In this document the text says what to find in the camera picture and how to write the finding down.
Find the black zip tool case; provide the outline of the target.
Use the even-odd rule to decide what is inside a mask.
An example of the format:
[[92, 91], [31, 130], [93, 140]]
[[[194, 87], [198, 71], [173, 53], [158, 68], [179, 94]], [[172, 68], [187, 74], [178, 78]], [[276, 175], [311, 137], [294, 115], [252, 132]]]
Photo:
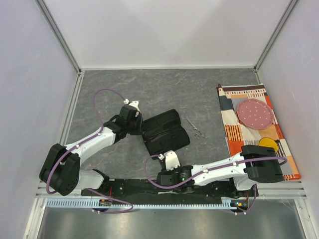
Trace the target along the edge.
[[144, 120], [143, 126], [142, 137], [150, 155], [176, 151], [190, 144], [190, 138], [175, 109]]

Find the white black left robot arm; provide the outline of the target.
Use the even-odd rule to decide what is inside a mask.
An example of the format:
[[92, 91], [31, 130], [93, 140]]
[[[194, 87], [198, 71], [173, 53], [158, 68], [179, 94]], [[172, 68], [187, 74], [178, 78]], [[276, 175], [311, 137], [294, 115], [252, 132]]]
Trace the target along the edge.
[[39, 174], [40, 180], [46, 183], [46, 192], [66, 196], [75, 189], [92, 188], [97, 195], [106, 195], [110, 188], [106, 181], [108, 177], [97, 169], [85, 171], [80, 167], [88, 158], [128, 134], [143, 134], [139, 101], [122, 106], [118, 115], [83, 139], [68, 145], [53, 145]]

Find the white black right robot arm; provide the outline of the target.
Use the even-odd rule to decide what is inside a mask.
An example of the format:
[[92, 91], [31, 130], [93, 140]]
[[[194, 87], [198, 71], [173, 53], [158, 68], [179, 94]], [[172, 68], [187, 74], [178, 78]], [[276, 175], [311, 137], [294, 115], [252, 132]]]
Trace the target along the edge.
[[181, 167], [159, 173], [156, 183], [161, 189], [192, 186], [204, 187], [213, 182], [228, 179], [228, 190], [240, 196], [256, 183], [268, 184], [284, 181], [281, 166], [286, 157], [278, 157], [272, 147], [245, 145], [242, 151], [226, 159]]

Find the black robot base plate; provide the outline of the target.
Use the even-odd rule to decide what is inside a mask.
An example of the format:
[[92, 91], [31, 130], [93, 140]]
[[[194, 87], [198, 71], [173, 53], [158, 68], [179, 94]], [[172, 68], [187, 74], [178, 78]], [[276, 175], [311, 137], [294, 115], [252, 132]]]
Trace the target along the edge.
[[191, 195], [209, 195], [213, 197], [228, 197], [238, 199], [241, 197], [253, 197], [254, 188], [249, 190], [237, 190], [233, 179], [226, 181], [215, 181], [206, 186], [183, 185], [175, 189], [161, 189], [151, 184], [146, 179], [114, 179], [107, 180], [97, 190], [106, 196], [123, 198], [125, 196], [136, 196], [138, 193], [155, 194], [178, 193]]

